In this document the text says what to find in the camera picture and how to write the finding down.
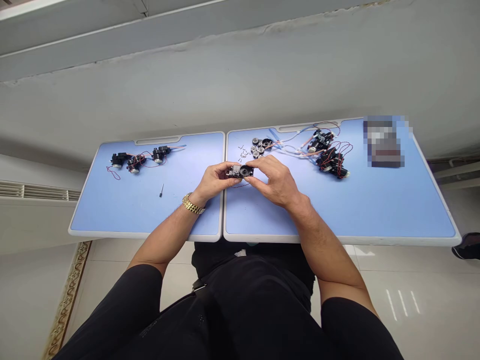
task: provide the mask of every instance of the man's right hand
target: man's right hand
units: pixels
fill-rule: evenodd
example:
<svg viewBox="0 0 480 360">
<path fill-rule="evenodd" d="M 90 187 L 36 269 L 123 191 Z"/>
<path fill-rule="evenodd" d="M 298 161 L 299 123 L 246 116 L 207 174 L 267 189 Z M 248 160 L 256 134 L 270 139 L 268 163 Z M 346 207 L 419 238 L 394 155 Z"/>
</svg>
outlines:
<svg viewBox="0 0 480 360">
<path fill-rule="evenodd" d="M 243 179 L 275 205 L 291 210 L 308 200 L 308 197 L 297 188 L 289 168 L 278 161 L 276 157 L 268 155 L 248 161 L 246 165 L 258 168 L 268 177 L 268 184 L 253 176 L 246 176 Z"/>
</svg>

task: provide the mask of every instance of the black shoe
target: black shoe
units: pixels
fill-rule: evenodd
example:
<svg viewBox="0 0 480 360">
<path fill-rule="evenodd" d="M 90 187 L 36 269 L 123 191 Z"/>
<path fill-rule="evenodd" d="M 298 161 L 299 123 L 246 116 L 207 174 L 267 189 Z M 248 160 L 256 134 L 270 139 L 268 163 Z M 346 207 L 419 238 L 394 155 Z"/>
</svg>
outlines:
<svg viewBox="0 0 480 360">
<path fill-rule="evenodd" d="M 461 240 L 461 244 L 451 248 L 451 252 L 459 259 L 480 260 L 480 232 L 469 232 Z"/>
</svg>

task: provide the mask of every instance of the wristwatch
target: wristwatch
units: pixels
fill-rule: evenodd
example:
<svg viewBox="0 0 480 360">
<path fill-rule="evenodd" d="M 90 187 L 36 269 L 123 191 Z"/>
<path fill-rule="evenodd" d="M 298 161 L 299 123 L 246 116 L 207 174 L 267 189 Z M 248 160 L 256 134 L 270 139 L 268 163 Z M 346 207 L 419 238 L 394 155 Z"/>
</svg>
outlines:
<svg viewBox="0 0 480 360">
<path fill-rule="evenodd" d="M 205 211 L 205 208 L 204 207 L 198 207 L 197 205 L 192 204 L 189 200 L 190 194 L 191 194 L 191 192 L 189 192 L 187 195 L 185 195 L 181 202 L 192 213 L 199 214 L 199 215 L 202 214 Z"/>
</svg>

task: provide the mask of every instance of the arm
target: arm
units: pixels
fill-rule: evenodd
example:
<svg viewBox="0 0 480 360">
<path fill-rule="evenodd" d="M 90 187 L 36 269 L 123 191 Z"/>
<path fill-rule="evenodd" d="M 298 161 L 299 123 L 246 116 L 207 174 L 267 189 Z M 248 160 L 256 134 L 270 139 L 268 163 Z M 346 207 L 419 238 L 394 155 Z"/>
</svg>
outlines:
<svg viewBox="0 0 480 360">
<path fill-rule="evenodd" d="M 293 219 L 308 265 L 318 278 L 321 303 L 329 298 L 346 298 L 377 315 L 360 272 L 308 196 L 298 190 L 289 168 L 272 155 L 246 164 L 260 169 L 268 177 L 268 184 L 253 176 L 245 180 Z"/>
<path fill-rule="evenodd" d="M 225 161 L 207 167 L 200 184 L 188 197 L 190 202 L 204 208 L 209 199 L 242 181 L 238 178 L 227 178 L 226 170 L 233 165 L 240 164 Z M 146 238 L 128 265 L 128 269 L 138 264 L 149 264 L 156 267 L 164 277 L 167 265 L 184 245 L 198 217 L 198 214 L 180 205 Z"/>
</svg>

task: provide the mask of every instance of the electronic component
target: electronic component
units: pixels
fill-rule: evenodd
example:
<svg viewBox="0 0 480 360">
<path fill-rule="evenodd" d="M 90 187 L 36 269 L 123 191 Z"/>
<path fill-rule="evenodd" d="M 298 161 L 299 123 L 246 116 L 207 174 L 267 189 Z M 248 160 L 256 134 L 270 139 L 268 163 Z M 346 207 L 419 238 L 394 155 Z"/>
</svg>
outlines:
<svg viewBox="0 0 480 360">
<path fill-rule="evenodd" d="M 129 158 L 131 158 L 131 156 L 127 155 L 126 152 L 119 152 L 118 154 L 113 154 L 111 156 L 110 162 L 114 168 L 121 169 L 124 165 L 124 162 Z"/>
<path fill-rule="evenodd" d="M 322 129 L 318 129 L 313 133 L 312 141 L 308 145 L 308 152 L 313 154 L 320 150 L 327 150 L 334 137 L 333 132 L 322 132 Z"/>
<path fill-rule="evenodd" d="M 350 176 L 350 171 L 343 167 L 343 162 L 344 156 L 337 153 L 334 147 L 323 152 L 316 160 L 316 164 L 321 171 L 336 175 L 338 179 Z"/>
<path fill-rule="evenodd" d="M 153 149 L 153 161 L 157 164 L 164 162 L 165 155 L 170 154 L 171 149 L 168 146 L 159 146 L 158 148 Z"/>
<path fill-rule="evenodd" d="M 142 154 L 136 155 L 128 159 L 127 170 L 132 174 L 138 174 L 140 172 L 140 166 L 145 162 L 147 158 Z"/>
<path fill-rule="evenodd" d="M 270 140 L 269 138 L 266 138 L 266 139 L 263 139 L 261 141 L 261 145 L 266 148 L 266 147 L 269 147 L 270 145 L 272 145 L 274 142 L 272 140 Z"/>
<path fill-rule="evenodd" d="M 254 168 L 248 165 L 233 165 L 226 173 L 229 178 L 244 178 L 254 175 Z"/>
</svg>

